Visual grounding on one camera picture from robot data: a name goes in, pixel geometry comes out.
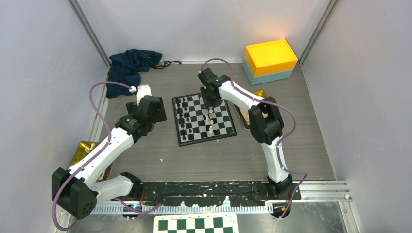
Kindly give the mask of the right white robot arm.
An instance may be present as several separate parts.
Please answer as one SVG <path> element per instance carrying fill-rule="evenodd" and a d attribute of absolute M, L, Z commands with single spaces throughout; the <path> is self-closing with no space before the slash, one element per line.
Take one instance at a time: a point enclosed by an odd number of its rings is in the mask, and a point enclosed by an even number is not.
<path fill-rule="evenodd" d="M 210 68 L 200 71 L 198 78 L 203 84 L 201 94 L 206 108 L 218 107 L 226 100 L 248 113 L 250 133 L 265 154 L 271 196 L 278 200 L 284 198 L 292 185 L 292 176 L 287 171 L 280 141 L 284 121 L 275 99 L 259 97 L 226 75 L 218 77 Z"/>

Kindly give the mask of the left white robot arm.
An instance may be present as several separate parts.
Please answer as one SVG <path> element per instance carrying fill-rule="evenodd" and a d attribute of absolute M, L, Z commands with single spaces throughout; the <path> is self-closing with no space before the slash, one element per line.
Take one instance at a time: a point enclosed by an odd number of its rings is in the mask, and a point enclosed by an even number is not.
<path fill-rule="evenodd" d="M 117 157 L 147 136 L 156 123 L 167 119 L 161 97 L 146 95 L 139 103 L 127 103 L 126 108 L 128 114 L 119 119 L 92 152 L 68 169 L 58 168 L 52 175 L 54 204 L 78 220 L 87 217 L 102 202 L 118 197 L 137 200 L 141 196 L 141 180 L 129 172 L 98 181 Z"/>

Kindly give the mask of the gold tin tray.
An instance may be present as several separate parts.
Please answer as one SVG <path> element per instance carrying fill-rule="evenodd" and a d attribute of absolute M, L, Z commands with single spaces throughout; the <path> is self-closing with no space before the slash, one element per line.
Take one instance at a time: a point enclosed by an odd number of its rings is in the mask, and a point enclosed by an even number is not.
<path fill-rule="evenodd" d="M 264 99 L 268 97 L 264 90 L 255 91 L 255 92 L 253 92 L 253 94 L 258 96 L 258 97 L 262 97 Z M 248 113 L 246 111 L 242 110 L 241 108 L 239 108 L 236 105 L 234 105 L 234 107 L 235 107 L 235 109 L 236 109 L 236 111 L 239 115 L 239 118 L 240 118 L 243 126 L 245 127 L 245 129 L 250 130 L 250 121 L 249 121 Z"/>

